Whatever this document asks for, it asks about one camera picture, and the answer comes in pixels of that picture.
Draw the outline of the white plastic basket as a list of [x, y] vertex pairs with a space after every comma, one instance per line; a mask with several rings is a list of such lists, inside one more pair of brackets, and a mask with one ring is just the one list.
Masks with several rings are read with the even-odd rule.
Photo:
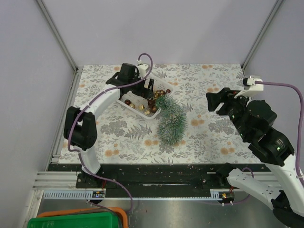
[[164, 95], [166, 92], [168, 92], [168, 95], [173, 95], [175, 89], [174, 85], [154, 74], [150, 74], [147, 77], [144, 87], [153, 92], [152, 97], [146, 98], [128, 92], [117, 100], [117, 103], [144, 119], [152, 120], [161, 112], [161, 110], [155, 106], [157, 96]]

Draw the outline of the small green christmas tree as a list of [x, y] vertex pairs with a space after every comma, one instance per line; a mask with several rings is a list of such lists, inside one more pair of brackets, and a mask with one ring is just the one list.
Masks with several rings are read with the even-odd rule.
[[181, 141], [187, 128], [187, 113], [184, 107], [172, 96], [164, 95], [156, 99], [161, 110], [157, 134], [163, 144], [172, 146]]

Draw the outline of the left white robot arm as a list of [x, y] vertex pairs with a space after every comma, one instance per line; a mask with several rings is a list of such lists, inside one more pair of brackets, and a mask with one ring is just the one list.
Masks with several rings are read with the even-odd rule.
[[77, 152], [82, 170], [88, 173], [86, 182], [93, 188], [102, 185], [103, 176], [98, 173], [101, 165], [95, 153], [97, 118], [115, 101], [131, 92], [146, 100], [154, 97], [154, 80], [148, 79], [152, 65], [123, 63], [119, 72], [109, 78], [101, 92], [83, 107], [71, 106], [66, 111], [64, 138], [67, 149]]

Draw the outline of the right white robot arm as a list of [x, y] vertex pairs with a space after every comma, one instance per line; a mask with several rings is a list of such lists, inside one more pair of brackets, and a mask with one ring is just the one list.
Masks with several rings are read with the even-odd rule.
[[208, 110], [229, 117], [249, 150], [267, 167], [265, 177], [225, 163], [216, 171], [216, 182], [222, 188], [229, 185], [256, 198], [288, 228], [304, 226], [304, 186], [296, 168], [296, 154], [288, 138], [272, 127], [277, 118], [264, 100], [253, 100], [241, 91], [223, 88], [207, 93]]

